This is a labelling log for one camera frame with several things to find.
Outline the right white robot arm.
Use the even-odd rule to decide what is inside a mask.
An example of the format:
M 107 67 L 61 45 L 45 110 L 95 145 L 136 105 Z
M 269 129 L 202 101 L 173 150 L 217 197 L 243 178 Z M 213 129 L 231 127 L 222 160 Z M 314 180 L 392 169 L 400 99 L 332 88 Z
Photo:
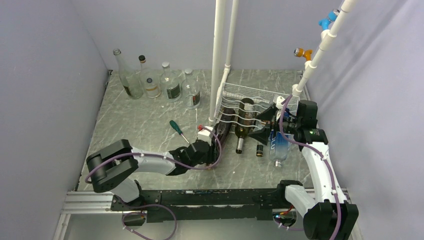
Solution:
M 317 103 L 301 100 L 296 115 L 287 113 L 291 96 L 278 96 L 273 104 L 257 115 L 267 124 L 248 134 L 266 145 L 271 134 L 280 133 L 283 139 L 297 145 L 307 162 L 313 183 L 314 196 L 297 180 L 281 180 L 270 199 L 280 207 L 294 207 L 303 219 L 303 232 L 309 240 L 347 240 L 359 217 L 355 204 L 340 187 L 330 158 L 326 133 L 317 127 Z

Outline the dark bottle gold foil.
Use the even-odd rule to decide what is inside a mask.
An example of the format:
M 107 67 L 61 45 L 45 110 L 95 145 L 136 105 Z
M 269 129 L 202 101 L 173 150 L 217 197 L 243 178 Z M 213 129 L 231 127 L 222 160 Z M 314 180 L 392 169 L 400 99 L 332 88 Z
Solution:
M 222 114 L 220 115 L 219 122 L 215 124 L 213 127 L 214 133 L 217 136 L 218 140 L 221 143 L 222 150 L 225 148 L 225 142 L 230 133 L 234 118 L 235 118 L 235 110 L 233 108 L 224 107 L 222 109 Z M 220 155 L 221 151 L 219 149 L 219 145 L 214 136 L 211 139 L 211 147 L 208 152 L 208 162 L 207 166 L 214 164 Z

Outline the dark bottle grey foil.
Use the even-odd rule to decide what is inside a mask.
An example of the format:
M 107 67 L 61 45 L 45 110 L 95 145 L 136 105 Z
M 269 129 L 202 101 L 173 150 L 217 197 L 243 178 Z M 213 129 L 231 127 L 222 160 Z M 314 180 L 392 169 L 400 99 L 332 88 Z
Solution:
M 243 98 L 239 104 L 237 125 L 235 127 L 235 135 L 237 136 L 237 144 L 235 152 L 241 154 L 245 138 L 251 129 L 252 118 L 254 115 L 254 101 L 251 98 Z

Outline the clear bottle silver cap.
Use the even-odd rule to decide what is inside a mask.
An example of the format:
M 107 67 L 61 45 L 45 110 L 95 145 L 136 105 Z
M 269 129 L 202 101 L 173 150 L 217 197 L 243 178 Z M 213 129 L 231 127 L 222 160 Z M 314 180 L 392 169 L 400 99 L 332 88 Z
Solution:
M 170 68 L 169 62 L 164 61 L 161 66 L 163 72 L 160 78 L 160 84 L 163 95 L 169 102 L 176 102 L 181 97 L 180 80 Z

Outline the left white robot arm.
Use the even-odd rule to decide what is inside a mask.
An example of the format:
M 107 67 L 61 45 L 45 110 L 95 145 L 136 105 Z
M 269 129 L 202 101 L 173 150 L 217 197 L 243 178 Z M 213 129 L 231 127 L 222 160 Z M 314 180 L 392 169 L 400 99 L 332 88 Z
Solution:
M 167 152 L 151 152 L 132 147 L 127 139 L 121 139 L 87 157 L 89 173 L 85 182 L 92 185 L 94 192 L 111 192 L 129 209 L 137 210 L 143 205 L 144 196 L 140 184 L 130 179 L 131 174 L 178 176 L 188 170 L 203 170 L 218 159 L 216 145 L 203 140 Z

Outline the clear bottle dark green label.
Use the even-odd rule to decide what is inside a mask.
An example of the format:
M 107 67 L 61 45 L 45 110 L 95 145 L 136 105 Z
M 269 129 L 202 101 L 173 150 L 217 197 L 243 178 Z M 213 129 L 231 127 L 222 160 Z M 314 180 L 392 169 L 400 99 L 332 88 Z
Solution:
M 201 101 L 201 88 L 191 68 L 184 70 L 184 80 L 182 81 L 181 89 L 185 106 L 188 109 L 197 108 Z

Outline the clear bottle white label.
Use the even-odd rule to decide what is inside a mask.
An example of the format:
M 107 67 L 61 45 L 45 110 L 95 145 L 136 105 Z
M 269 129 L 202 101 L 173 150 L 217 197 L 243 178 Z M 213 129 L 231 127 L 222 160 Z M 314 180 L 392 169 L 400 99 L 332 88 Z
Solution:
M 157 98 L 161 94 L 160 83 L 152 70 L 146 66 L 146 57 L 139 55 L 138 60 L 140 63 L 140 81 L 144 87 L 146 96 L 151 99 Z

